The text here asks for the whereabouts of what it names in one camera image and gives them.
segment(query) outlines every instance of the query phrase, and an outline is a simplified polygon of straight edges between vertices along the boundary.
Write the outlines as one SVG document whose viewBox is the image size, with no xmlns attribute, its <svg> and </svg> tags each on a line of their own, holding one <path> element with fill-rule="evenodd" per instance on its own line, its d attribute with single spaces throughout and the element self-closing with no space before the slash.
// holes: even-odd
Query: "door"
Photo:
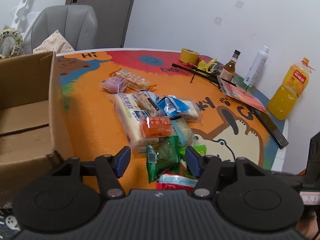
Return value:
<svg viewBox="0 0 320 240">
<path fill-rule="evenodd" d="M 91 5 L 97 15 L 96 48 L 121 48 L 133 0 L 67 0 L 66 4 Z"/>
</svg>

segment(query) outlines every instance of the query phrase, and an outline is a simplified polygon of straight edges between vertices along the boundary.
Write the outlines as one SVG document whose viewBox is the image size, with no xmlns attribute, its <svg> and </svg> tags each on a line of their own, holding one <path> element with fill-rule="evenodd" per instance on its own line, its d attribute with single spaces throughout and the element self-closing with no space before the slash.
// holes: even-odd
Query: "orange juice bottle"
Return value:
<svg viewBox="0 0 320 240">
<path fill-rule="evenodd" d="M 299 63 L 293 64 L 282 81 L 274 96 L 271 98 L 268 109 L 279 120 L 284 120 L 297 98 L 301 96 L 303 90 L 309 82 L 309 72 L 312 69 L 308 66 L 309 60 L 303 58 Z"/>
</svg>

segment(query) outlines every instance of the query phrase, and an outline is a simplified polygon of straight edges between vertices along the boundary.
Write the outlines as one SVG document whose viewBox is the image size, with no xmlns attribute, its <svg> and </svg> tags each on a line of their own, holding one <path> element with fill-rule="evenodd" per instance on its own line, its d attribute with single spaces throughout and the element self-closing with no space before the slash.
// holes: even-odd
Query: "chair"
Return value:
<svg viewBox="0 0 320 240">
<path fill-rule="evenodd" d="M 94 49 L 98 29 L 94 9 L 89 5 L 47 7 L 35 21 L 31 31 L 31 48 L 38 47 L 56 30 L 75 50 Z"/>
</svg>

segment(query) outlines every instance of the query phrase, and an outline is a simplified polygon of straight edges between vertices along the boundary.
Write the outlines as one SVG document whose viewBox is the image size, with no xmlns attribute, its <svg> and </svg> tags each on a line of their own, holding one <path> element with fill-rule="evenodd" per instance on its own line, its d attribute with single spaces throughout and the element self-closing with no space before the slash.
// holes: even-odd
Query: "painted tabletop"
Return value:
<svg viewBox="0 0 320 240">
<path fill-rule="evenodd" d="M 230 160 L 233 155 L 245 156 L 265 169 L 277 166 L 275 169 L 281 170 L 281 158 L 285 152 L 278 151 L 277 144 L 258 119 L 243 103 L 224 96 L 206 80 L 196 76 L 190 83 L 190 73 L 171 66 L 172 63 L 181 65 L 179 55 L 169 51 L 113 50 L 59 56 L 66 122 L 75 155 L 82 161 L 90 161 L 102 154 L 115 155 L 128 145 L 110 94 L 99 87 L 109 73 L 121 68 L 157 84 L 153 92 L 159 96 L 193 98 L 201 110 L 202 123 L 189 125 L 199 143 L 206 144 L 208 154 L 219 154 L 222 159 Z M 242 83 L 239 76 L 235 80 Z M 248 92 L 265 106 L 268 104 L 268 98 L 256 88 L 250 88 Z M 284 131 L 285 122 L 274 116 L 271 118 Z M 277 165 L 274 165 L 275 160 L 279 161 Z M 97 188 L 94 178 L 85 178 L 84 181 Z M 120 183 L 126 192 L 132 188 L 155 187 L 155 183 L 148 182 L 144 154 L 132 152 L 131 162 Z"/>
</svg>

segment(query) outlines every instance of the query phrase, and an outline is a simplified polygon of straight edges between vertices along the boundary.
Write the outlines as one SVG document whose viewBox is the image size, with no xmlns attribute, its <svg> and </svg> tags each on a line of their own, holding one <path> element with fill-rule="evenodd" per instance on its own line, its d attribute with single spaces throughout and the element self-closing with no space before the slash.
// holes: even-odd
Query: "cardboard box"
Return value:
<svg viewBox="0 0 320 240">
<path fill-rule="evenodd" d="M 73 156 L 54 52 L 0 60 L 0 207 Z"/>
</svg>

